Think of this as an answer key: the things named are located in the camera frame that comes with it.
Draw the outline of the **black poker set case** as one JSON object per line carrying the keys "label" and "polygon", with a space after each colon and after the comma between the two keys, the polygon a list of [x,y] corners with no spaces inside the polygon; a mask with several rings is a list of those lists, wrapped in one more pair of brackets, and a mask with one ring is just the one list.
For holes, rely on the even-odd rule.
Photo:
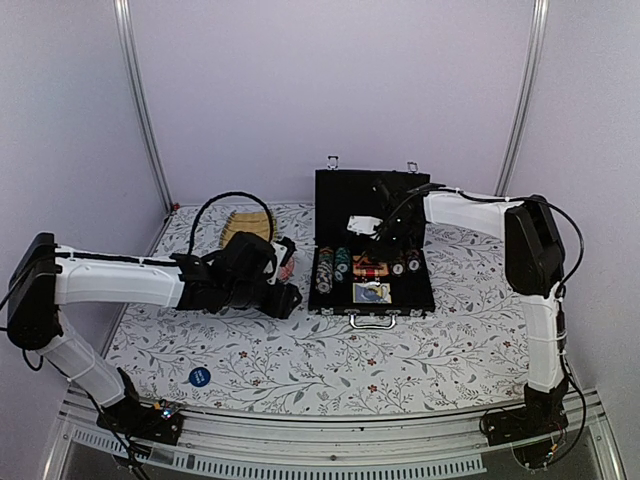
{"label": "black poker set case", "polygon": [[405,170],[344,169],[331,156],[315,173],[314,258],[308,309],[376,328],[423,317],[435,300],[423,252],[426,220],[412,189],[431,177]]}

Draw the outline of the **blue playing card deck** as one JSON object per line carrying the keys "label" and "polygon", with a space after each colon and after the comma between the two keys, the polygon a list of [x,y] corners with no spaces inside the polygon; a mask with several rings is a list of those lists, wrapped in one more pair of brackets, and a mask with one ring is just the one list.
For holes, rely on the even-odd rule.
{"label": "blue playing card deck", "polygon": [[391,304],[391,285],[378,281],[354,283],[352,297],[357,304]]}

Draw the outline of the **blue round button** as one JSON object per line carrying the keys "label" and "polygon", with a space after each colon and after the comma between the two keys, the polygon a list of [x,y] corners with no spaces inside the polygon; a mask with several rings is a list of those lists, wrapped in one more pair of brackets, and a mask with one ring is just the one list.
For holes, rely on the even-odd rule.
{"label": "blue round button", "polygon": [[194,368],[189,373],[188,381],[192,386],[202,388],[210,383],[211,372],[206,367]]}

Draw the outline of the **black triangular all-in button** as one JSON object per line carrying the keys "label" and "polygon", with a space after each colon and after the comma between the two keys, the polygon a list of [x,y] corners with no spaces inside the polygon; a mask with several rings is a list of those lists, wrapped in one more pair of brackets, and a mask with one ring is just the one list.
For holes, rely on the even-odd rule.
{"label": "black triangular all-in button", "polygon": [[354,258],[354,266],[358,268],[373,268],[376,263],[370,260],[366,255]]}

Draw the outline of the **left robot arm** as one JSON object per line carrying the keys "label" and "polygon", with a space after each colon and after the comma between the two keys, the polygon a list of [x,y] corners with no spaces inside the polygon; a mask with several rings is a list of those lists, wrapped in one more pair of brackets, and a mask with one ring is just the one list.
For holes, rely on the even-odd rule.
{"label": "left robot arm", "polygon": [[35,351],[83,388],[128,434],[148,426],[125,375],[99,356],[63,315],[76,303],[145,304],[180,311],[217,313],[255,309],[286,319],[301,303],[299,289],[279,280],[296,247],[238,232],[226,246],[203,257],[134,257],[80,251],[56,243],[53,234],[32,241],[1,302],[8,339]]}

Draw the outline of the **salmon black chip stack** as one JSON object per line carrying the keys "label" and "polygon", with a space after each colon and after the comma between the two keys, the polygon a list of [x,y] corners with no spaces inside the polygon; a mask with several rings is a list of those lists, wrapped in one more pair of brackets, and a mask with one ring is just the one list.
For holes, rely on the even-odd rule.
{"label": "salmon black chip stack", "polygon": [[407,258],[404,253],[400,253],[390,262],[390,272],[393,276],[402,276],[407,270]]}

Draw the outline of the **green blue chip stack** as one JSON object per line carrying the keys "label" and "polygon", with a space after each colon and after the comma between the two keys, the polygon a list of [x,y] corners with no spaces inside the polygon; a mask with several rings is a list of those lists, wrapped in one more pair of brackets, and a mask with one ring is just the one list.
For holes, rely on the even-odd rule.
{"label": "green blue chip stack", "polygon": [[334,279],[341,283],[351,269],[351,253],[347,247],[339,247],[334,256]]}

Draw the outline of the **red patterned bowl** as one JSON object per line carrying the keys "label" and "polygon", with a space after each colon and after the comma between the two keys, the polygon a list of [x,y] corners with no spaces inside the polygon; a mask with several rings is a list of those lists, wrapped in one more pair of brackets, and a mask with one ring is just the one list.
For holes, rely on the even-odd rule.
{"label": "red patterned bowl", "polygon": [[287,262],[280,267],[279,279],[283,282],[288,281],[292,277],[294,273],[294,269],[295,269],[295,258],[291,256],[287,260]]}

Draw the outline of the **woven bamboo tray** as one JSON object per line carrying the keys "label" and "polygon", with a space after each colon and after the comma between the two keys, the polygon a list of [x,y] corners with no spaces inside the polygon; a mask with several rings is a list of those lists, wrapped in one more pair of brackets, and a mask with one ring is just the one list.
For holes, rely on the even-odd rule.
{"label": "woven bamboo tray", "polygon": [[254,233],[260,238],[271,241],[275,237],[275,220],[270,220],[268,215],[262,212],[237,212],[234,211],[227,219],[219,240],[219,247],[224,248],[237,232]]}

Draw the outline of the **blue tan chip stack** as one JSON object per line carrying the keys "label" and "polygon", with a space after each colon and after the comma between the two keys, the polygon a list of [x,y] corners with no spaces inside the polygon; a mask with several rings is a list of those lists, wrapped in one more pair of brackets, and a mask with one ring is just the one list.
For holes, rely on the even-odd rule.
{"label": "blue tan chip stack", "polygon": [[316,290],[320,294],[328,294],[332,290],[334,275],[334,250],[323,247],[318,251],[316,265]]}

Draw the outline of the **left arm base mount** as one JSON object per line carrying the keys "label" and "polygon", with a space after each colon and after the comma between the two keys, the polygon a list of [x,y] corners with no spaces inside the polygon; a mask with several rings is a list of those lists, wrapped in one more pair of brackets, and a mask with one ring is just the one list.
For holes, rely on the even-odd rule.
{"label": "left arm base mount", "polygon": [[103,407],[97,425],[129,438],[176,446],[182,433],[184,416],[165,414],[164,409],[145,406],[125,398],[110,407]]}

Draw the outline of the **right aluminium frame post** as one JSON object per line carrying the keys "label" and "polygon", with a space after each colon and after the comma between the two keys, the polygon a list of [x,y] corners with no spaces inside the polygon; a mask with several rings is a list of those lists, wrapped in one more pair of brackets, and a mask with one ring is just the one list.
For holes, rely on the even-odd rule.
{"label": "right aluminium frame post", "polygon": [[524,137],[527,118],[534,93],[537,73],[541,63],[549,6],[550,2],[548,0],[535,0],[533,2],[524,70],[505,154],[494,189],[495,196],[505,196],[508,193],[511,180],[516,169],[519,150]]}

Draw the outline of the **aluminium frame post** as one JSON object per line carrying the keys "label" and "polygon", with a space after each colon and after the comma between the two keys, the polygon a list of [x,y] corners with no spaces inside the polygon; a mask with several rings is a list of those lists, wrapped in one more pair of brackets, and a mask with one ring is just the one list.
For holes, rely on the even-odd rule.
{"label": "aluminium frame post", "polygon": [[146,157],[150,165],[152,179],[156,186],[160,201],[164,209],[171,213],[174,201],[170,193],[170,187],[162,165],[159,149],[153,129],[151,115],[144,91],[142,72],[136,48],[130,2],[127,0],[114,0],[114,13],[118,30],[125,70],[131,90],[132,101],[140,129]]}
{"label": "aluminium frame post", "polygon": [[519,150],[524,137],[527,118],[534,93],[537,73],[541,63],[549,6],[550,2],[548,0],[535,0],[533,2],[524,70],[505,154],[494,189],[495,196],[505,196],[508,193],[511,180],[516,169]]}

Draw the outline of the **front aluminium rail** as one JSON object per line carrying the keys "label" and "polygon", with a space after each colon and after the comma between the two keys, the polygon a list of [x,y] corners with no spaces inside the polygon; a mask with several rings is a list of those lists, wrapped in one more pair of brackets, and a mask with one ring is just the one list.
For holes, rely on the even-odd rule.
{"label": "front aluminium rail", "polygon": [[143,442],[144,479],[630,479],[598,392],[570,393],[567,428],[492,444],[493,407],[300,416],[188,407],[176,445]]}

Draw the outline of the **left aluminium frame post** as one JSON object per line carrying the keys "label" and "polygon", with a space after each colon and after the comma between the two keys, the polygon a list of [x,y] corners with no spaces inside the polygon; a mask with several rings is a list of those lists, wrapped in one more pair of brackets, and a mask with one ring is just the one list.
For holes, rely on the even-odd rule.
{"label": "left aluminium frame post", "polygon": [[127,0],[114,0],[114,13],[118,30],[125,70],[131,90],[132,101],[140,129],[146,157],[150,165],[152,179],[156,186],[160,201],[164,209],[171,213],[174,201],[170,193],[170,187],[162,165],[159,149],[153,129],[151,115],[144,91],[142,72],[136,48],[130,2]]}

